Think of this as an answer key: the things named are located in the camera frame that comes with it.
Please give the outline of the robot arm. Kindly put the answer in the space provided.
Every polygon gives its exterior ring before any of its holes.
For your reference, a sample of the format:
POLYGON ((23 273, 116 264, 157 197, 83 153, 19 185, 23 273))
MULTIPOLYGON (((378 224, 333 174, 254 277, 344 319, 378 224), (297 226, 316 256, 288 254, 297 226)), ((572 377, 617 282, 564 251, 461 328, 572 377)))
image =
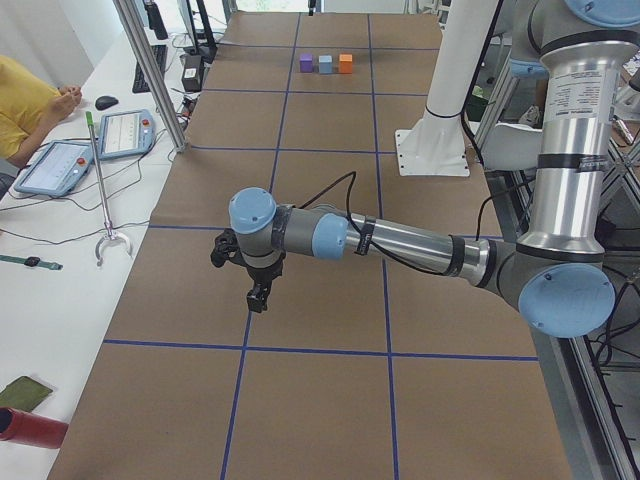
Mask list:
POLYGON ((338 260, 379 254, 419 272, 460 277, 557 338, 605 325, 618 302, 596 240, 598 205, 622 66, 639 47, 635 1, 519 1, 512 64, 548 78, 540 143, 533 149, 529 227, 516 241, 470 239, 310 202, 280 204, 251 187, 229 202, 229 227, 211 261, 246 269, 251 311, 262 312, 290 253, 338 260))

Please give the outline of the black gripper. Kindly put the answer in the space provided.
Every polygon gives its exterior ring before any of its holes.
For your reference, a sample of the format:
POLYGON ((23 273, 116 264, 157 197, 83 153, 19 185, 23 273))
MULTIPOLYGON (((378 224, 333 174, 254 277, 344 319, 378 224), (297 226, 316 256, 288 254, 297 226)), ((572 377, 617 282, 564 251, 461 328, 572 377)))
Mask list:
POLYGON ((284 261, 278 259, 275 263, 266 267, 254 267, 248 265, 246 270, 253 280, 254 285, 246 295, 248 309, 253 313, 263 313, 268 309, 268 297, 271 292, 272 282, 283 273, 284 261))

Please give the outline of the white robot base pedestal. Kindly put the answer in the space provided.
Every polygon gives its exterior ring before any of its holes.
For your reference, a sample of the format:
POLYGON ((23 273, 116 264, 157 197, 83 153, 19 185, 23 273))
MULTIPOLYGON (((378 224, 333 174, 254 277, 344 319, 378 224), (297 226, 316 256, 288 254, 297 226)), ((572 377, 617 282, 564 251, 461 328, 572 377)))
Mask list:
POLYGON ((410 130, 395 132, 402 176, 467 177, 463 110, 500 2, 451 3, 424 114, 410 130))

